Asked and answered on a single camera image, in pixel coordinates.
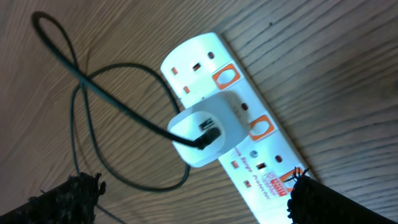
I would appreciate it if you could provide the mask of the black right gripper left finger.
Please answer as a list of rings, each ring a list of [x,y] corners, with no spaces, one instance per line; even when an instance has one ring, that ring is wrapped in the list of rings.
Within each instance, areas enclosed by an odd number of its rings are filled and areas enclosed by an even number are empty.
[[[92,224],[95,206],[106,191],[106,183],[100,177],[100,173],[84,172],[70,176],[63,184],[1,215],[1,224]]]

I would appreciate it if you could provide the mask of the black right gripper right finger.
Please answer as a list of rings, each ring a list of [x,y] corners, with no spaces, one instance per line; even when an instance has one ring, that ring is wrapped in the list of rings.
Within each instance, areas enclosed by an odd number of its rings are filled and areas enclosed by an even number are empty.
[[[294,168],[287,217],[295,224],[396,224]]]

